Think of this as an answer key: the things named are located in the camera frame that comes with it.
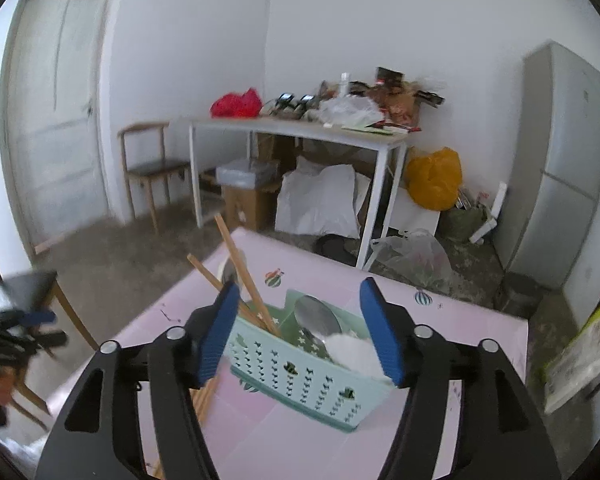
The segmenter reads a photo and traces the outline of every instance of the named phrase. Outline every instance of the black chair seat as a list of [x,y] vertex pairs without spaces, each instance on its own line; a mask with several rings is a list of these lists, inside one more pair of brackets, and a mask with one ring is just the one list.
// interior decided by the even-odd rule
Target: black chair seat
[[54,270],[34,270],[5,278],[0,284],[0,312],[11,309],[23,312],[41,310],[57,276]]
[[127,170],[130,176],[151,177],[159,176],[165,173],[173,173],[177,170],[186,170],[189,167],[188,160],[178,160],[177,158],[167,158],[165,161],[155,160],[138,164]]

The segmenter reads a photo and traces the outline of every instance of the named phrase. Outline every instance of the refrigerator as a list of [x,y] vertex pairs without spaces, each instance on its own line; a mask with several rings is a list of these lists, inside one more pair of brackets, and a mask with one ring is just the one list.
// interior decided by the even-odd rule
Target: refrigerator
[[564,285],[600,195],[600,72],[558,43],[524,61],[520,132],[493,243],[502,267]]

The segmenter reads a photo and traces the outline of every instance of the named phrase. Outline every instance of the yellow plastic bag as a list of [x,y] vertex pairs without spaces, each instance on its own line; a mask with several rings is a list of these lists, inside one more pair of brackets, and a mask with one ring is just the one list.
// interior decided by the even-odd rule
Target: yellow plastic bag
[[460,157],[450,148],[416,155],[407,164],[405,176],[407,191],[416,204],[446,211],[456,203],[462,184]]

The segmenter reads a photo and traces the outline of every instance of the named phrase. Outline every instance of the black trash can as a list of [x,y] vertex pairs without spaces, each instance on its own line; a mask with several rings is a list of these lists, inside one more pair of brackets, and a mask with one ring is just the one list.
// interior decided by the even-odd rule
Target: black trash can
[[505,314],[531,319],[543,294],[544,288],[530,277],[508,272],[500,282],[493,305]]

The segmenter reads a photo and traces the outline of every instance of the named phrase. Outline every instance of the person's hand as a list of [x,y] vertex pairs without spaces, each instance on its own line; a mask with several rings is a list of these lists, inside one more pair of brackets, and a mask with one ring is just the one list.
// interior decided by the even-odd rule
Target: person's hand
[[10,367],[0,368],[0,405],[6,406],[13,399],[16,383],[16,372]]

